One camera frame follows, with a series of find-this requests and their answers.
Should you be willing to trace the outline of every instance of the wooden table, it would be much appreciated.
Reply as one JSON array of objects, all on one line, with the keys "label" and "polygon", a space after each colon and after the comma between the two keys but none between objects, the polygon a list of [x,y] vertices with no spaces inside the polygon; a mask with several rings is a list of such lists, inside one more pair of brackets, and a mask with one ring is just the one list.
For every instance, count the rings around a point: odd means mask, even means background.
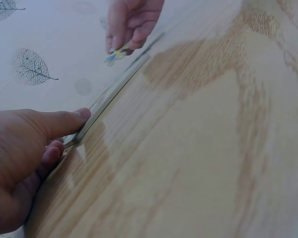
[{"label": "wooden table", "polygon": [[42,185],[28,238],[298,238],[298,0],[192,6]]}]

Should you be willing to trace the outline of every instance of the leaf print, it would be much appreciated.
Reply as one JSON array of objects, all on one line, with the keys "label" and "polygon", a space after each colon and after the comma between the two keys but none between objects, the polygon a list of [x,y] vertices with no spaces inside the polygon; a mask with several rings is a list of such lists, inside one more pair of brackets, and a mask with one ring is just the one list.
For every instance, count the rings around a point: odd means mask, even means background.
[{"label": "leaf print", "polygon": [[17,10],[25,8],[16,8],[14,0],[0,0],[0,21],[10,17]]},{"label": "leaf print", "polygon": [[101,27],[106,30],[107,29],[107,20],[106,20],[106,17],[102,16],[99,18],[99,22],[100,22],[100,25]]},{"label": "leaf print", "polygon": [[49,79],[58,80],[58,78],[50,77],[46,64],[32,50],[17,50],[12,64],[17,71],[18,79],[25,85],[39,85]]}]

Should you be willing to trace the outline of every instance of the small toy figure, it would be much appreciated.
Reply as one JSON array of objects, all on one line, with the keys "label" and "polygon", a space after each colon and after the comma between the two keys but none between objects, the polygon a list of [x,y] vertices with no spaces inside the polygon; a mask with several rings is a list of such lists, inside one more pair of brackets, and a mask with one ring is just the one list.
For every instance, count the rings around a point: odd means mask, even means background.
[{"label": "small toy figure", "polygon": [[126,56],[126,51],[129,49],[128,43],[124,44],[122,48],[118,50],[111,49],[112,54],[106,58],[105,62],[107,62],[108,66],[112,66],[116,60],[121,60]]}]

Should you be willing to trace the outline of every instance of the hand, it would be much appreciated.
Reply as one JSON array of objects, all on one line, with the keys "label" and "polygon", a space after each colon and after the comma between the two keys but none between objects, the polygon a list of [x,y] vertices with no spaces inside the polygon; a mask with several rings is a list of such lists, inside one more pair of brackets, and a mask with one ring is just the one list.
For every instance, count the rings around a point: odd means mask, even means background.
[{"label": "hand", "polygon": [[59,138],[76,133],[89,117],[85,108],[75,113],[0,112],[0,234],[25,222],[38,188],[63,153]]},{"label": "hand", "polygon": [[126,42],[130,45],[128,55],[144,46],[160,17],[163,4],[164,0],[110,0],[107,53],[110,54],[112,48],[121,48]]}]

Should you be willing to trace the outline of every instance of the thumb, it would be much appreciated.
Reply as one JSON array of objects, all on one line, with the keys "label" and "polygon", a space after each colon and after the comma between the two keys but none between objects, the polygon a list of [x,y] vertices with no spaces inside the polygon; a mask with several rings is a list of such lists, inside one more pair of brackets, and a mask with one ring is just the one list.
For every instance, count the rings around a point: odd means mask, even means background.
[{"label": "thumb", "polygon": [[119,49],[124,44],[128,7],[122,0],[111,1],[108,9],[106,50]]},{"label": "thumb", "polygon": [[76,133],[90,117],[88,108],[81,108],[75,112],[40,112],[43,132],[47,140],[54,140]]}]

